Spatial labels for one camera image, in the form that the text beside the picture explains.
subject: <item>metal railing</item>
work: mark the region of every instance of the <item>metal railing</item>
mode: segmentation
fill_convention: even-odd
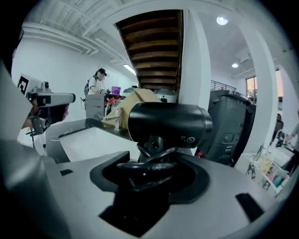
[[[236,88],[234,88],[230,85],[227,85],[227,84],[223,84],[223,83],[211,80],[211,90],[231,90],[231,91],[235,91]]]

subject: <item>white pillar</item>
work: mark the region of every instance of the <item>white pillar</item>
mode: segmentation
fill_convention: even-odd
[[[248,22],[240,23],[239,27],[250,49],[257,77],[256,116],[244,150],[253,153],[263,143],[268,146],[272,139],[278,111],[277,83],[274,63],[262,34]]]
[[[289,84],[289,82],[291,83],[289,86],[294,89],[297,100],[299,101],[299,60],[295,49],[290,49],[286,52],[278,54],[277,60],[287,74],[289,79],[287,84]]]
[[[282,66],[279,66],[283,83],[284,96],[282,101],[282,121],[284,132],[291,134],[298,124],[299,101],[291,79]]]
[[[211,63],[206,35],[198,13],[191,10],[184,32],[179,103],[199,105],[207,110],[210,85]]]

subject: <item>wooden staircase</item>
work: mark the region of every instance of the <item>wooden staircase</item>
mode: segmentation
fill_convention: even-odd
[[[164,10],[117,23],[139,87],[179,93],[183,48],[183,13]]]

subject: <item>fluorescent light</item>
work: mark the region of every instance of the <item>fluorescent light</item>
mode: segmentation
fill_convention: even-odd
[[[219,25],[222,25],[222,26],[224,26],[228,23],[228,20],[226,20],[224,17],[217,17],[216,21]]]
[[[135,71],[129,65],[126,64],[126,65],[123,65],[123,66],[126,67],[127,70],[129,70],[130,72],[132,72],[136,76]]]

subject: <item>stair step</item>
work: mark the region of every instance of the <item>stair step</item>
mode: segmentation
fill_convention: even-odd
[[[155,57],[178,57],[178,52],[177,51],[153,51],[153,52],[138,53],[132,56],[132,60],[155,58]]]
[[[155,35],[158,33],[178,33],[178,28],[152,28],[138,32],[133,32],[125,36],[126,41],[132,41],[138,37],[147,37],[148,35]]]
[[[150,42],[140,42],[140,43],[134,43],[132,44],[128,50],[140,50],[140,49],[146,49],[153,46],[177,46],[178,41],[177,40],[158,40],[158,41],[150,41]]]
[[[131,25],[140,21],[145,21],[149,19],[158,19],[158,18],[170,18],[170,17],[178,18],[178,10],[162,10],[162,11],[147,12],[147,13],[126,18],[118,22],[118,25],[122,28],[124,26]]]
[[[168,17],[168,18],[156,18],[156,19],[147,19],[139,22],[135,22],[129,25],[126,25],[121,28],[124,33],[132,33],[140,31],[143,29],[153,28],[153,26],[164,27],[177,27],[178,18],[177,17]]]
[[[150,83],[150,84],[175,84],[175,79],[160,79],[160,78],[144,78],[140,80],[141,84]]]
[[[137,73],[137,76],[139,77],[150,77],[150,76],[175,77],[176,75],[177,74],[175,71],[166,71],[166,70],[146,70]]]
[[[176,62],[143,62],[135,64],[135,69],[151,68],[151,67],[172,67],[177,68]]]
[[[143,89],[167,89],[167,90],[174,90],[174,86],[172,85],[160,85],[160,84],[143,84]]]

